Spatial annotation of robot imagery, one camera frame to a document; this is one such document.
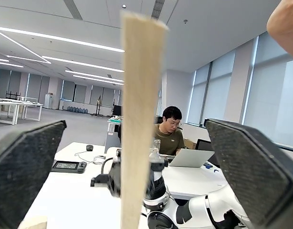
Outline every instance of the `person's arm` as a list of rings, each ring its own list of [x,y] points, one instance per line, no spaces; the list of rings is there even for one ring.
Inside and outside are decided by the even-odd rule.
[[[179,151],[182,148],[184,148],[184,140],[183,140],[182,132],[179,131],[179,142],[178,142],[177,149],[176,149],[176,155],[179,153]]]
[[[268,20],[267,31],[293,56],[293,0],[281,0]]]

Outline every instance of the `silver laptop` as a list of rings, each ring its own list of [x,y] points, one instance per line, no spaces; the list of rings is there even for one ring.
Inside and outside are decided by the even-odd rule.
[[[181,149],[174,160],[169,164],[176,167],[194,167],[200,168],[212,157],[214,151]]]

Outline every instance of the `wooden block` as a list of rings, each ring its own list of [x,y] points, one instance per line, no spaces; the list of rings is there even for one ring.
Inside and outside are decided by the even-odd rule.
[[[164,48],[165,24],[138,16],[122,17],[125,85],[123,92],[121,228],[138,228],[149,175],[154,109]]]
[[[24,219],[18,229],[46,229],[47,217],[37,216],[30,219]]]

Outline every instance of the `led light strip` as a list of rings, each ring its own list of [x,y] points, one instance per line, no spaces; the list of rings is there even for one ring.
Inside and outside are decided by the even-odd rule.
[[[94,78],[88,78],[88,77],[79,76],[79,75],[73,75],[73,77],[87,79],[87,80],[96,80],[96,81],[105,82],[105,83],[114,83],[114,84],[118,84],[118,85],[124,85],[122,83],[117,83],[117,82],[112,82],[112,81],[107,81],[107,80],[99,80],[99,79],[94,79]]]
[[[23,66],[21,66],[21,65],[16,65],[16,64],[11,64],[11,63],[0,62],[0,64],[23,68]]]
[[[10,29],[10,28],[3,28],[3,27],[0,27],[0,31],[15,32],[15,33],[20,33],[20,34],[36,36],[36,37],[49,38],[49,39],[54,39],[54,40],[58,40],[58,41],[81,44],[81,45],[86,45],[86,46],[99,48],[99,49],[106,49],[106,50],[115,51],[115,52],[125,52],[122,49],[112,48],[112,47],[109,47],[109,46],[104,46],[104,45],[99,45],[99,44],[93,44],[93,43],[89,43],[89,42],[82,42],[82,41],[68,39],[68,38],[64,38],[64,37],[57,37],[57,36],[47,35],[47,34],[43,34],[43,33],[29,32],[29,31],[23,31],[23,30],[15,30],[15,29]]]
[[[14,41],[12,38],[10,38],[10,37],[4,35],[3,33],[0,32],[0,35],[3,36],[3,37],[5,37],[5,38],[8,39],[9,41],[11,41],[11,42],[13,42],[13,43],[19,45],[20,47],[24,48],[25,50],[27,50],[28,52],[34,54],[35,56],[41,58],[41,59],[44,60],[46,63],[51,63],[51,62],[47,61],[46,59],[42,58],[41,56],[39,56],[38,54],[36,54],[35,52],[33,52],[32,50],[30,50],[30,49],[28,49],[27,47],[23,46],[22,44],[20,44],[20,43]]]
[[[61,61],[61,62],[66,62],[66,63],[73,63],[73,64],[78,64],[78,65],[83,65],[83,66],[88,66],[88,67],[93,67],[93,68],[100,68],[100,69],[105,69],[105,70],[110,70],[114,72],[119,72],[123,73],[123,70],[120,69],[114,69],[114,68],[108,68],[108,67],[103,67],[103,66],[98,66],[90,63],[82,63],[82,62],[77,62],[77,61],[69,61],[69,60],[64,60],[64,59],[59,59],[55,57],[49,57],[49,56],[42,56],[43,58],[49,59],[49,60],[54,60],[54,61]]]
[[[5,60],[5,59],[0,59],[0,61],[10,62],[9,60]]]
[[[23,58],[23,57],[19,57],[19,56],[9,56],[9,55],[7,55],[7,57],[9,57],[9,58],[15,58],[15,59],[21,59],[21,60],[27,60],[27,61],[35,61],[35,62],[41,62],[41,63],[49,63],[49,64],[51,64],[51,62],[49,62],[49,61],[47,61],[47,62],[45,62],[45,61],[38,61],[38,60]]]
[[[79,74],[79,75],[86,75],[86,76],[91,76],[91,77],[105,79],[105,80],[113,80],[113,81],[118,81],[118,82],[124,82],[124,80],[112,79],[112,78],[108,78],[108,77],[104,77],[104,76],[99,76],[99,75],[92,75],[92,74],[87,74],[87,73],[79,73],[79,72],[74,72],[74,71],[69,71],[69,70],[65,70],[65,72],[67,72],[67,73],[73,73],[73,74]]]

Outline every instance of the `black foam pad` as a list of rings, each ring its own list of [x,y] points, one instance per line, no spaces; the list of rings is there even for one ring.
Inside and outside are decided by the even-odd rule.
[[[0,228],[16,229],[52,167],[65,121],[0,140]]]
[[[293,228],[293,161],[260,131],[205,121],[224,176],[256,228]]]

